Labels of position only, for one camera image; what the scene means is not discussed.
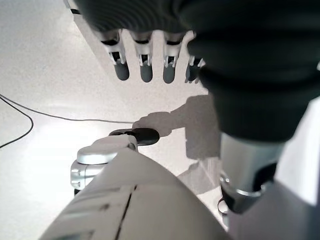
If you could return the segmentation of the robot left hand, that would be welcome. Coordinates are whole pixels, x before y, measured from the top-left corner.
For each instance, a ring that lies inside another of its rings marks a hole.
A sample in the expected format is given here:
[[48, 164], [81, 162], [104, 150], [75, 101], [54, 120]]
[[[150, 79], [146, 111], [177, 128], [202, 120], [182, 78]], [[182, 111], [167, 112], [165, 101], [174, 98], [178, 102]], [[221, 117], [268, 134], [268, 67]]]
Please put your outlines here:
[[191, 56], [222, 132], [221, 190], [246, 212], [272, 180], [284, 144], [320, 95], [317, 0], [78, 0], [98, 35], [193, 31]]

